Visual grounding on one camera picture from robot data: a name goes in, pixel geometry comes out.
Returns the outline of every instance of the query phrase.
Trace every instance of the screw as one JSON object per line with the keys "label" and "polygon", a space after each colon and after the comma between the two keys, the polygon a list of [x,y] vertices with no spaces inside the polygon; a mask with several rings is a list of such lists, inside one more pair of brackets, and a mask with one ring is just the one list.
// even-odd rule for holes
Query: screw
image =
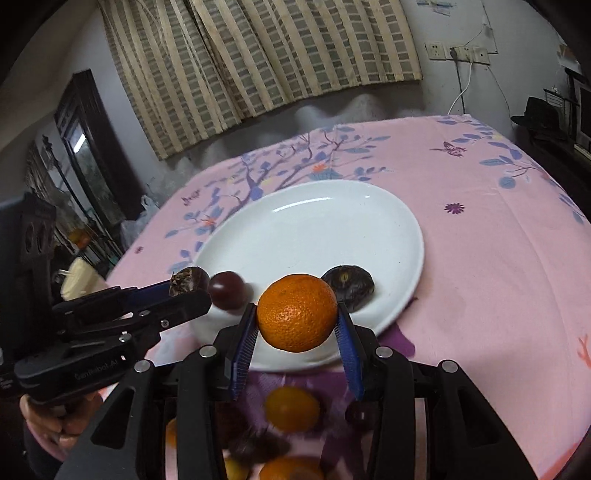
{"label": "screw", "polygon": [[142,374],[142,373],[150,370],[151,366],[152,365],[150,364],[150,362],[148,360],[140,360],[139,362],[135,363],[134,370],[137,373]]}
{"label": "screw", "polygon": [[457,372],[457,363],[455,363],[453,360],[444,360],[441,362],[441,368],[443,368],[444,372],[454,374]]}
{"label": "screw", "polygon": [[203,358],[209,358],[217,353],[217,349],[213,345],[205,345],[199,349],[199,355]]}
{"label": "screw", "polygon": [[375,349],[375,354],[380,358],[390,358],[394,352],[389,346],[379,346]]}

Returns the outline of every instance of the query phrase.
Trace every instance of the floral tablecloth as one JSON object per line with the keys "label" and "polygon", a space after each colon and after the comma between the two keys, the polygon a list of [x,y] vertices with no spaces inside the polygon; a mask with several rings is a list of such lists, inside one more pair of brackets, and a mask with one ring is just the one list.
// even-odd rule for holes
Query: floral tablecloth
{"label": "floral tablecloth", "polygon": [[[553,478],[591,423],[591,226],[535,161],[468,115],[317,129],[219,163],[163,206],[109,284],[163,281],[245,205],[327,179],[393,192],[423,230],[416,300],[381,343],[422,363],[457,360],[537,475]],[[185,324],[165,332],[148,358],[178,361],[197,347]],[[327,405],[322,432],[291,436],[294,451],[361,478],[362,441],[343,418],[351,397],[342,372],[252,373],[240,400],[251,422],[265,424],[262,400],[281,384],[312,389]]]}

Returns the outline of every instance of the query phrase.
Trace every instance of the hat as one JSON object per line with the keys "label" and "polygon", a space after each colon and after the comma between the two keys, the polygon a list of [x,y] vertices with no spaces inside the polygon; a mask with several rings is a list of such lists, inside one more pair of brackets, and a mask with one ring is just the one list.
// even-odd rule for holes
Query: hat
{"label": "hat", "polygon": [[525,115],[512,116],[511,120],[536,133],[562,140],[568,139],[568,135],[560,129],[558,111],[541,98],[529,97]]}

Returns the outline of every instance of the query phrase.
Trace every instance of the plastic bag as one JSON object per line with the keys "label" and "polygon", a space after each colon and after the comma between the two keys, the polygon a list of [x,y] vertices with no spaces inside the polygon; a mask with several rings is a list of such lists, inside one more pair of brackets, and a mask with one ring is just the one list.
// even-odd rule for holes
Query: plastic bag
{"label": "plastic bag", "polygon": [[148,222],[159,211],[158,206],[147,195],[142,195],[141,203],[144,211],[139,214],[137,220],[123,220],[121,222],[121,241],[126,250],[137,240]]}

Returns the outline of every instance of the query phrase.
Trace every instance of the oval plate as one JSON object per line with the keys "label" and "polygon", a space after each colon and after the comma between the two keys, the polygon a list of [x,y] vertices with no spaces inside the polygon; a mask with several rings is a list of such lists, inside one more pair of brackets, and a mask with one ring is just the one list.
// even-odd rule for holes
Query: oval plate
{"label": "oval plate", "polygon": [[[377,335],[410,300],[423,269],[423,235],[409,208],[392,193],[350,180],[313,181],[269,194],[230,217],[195,260],[210,276],[232,270],[251,285],[255,303],[276,280],[293,273],[321,277],[337,265],[358,265],[374,279],[369,302],[351,314]],[[191,322],[201,343],[238,323],[214,306]],[[259,335],[251,370],[286,372],[339,358],[335,334],[305,353],[273,348]]]}

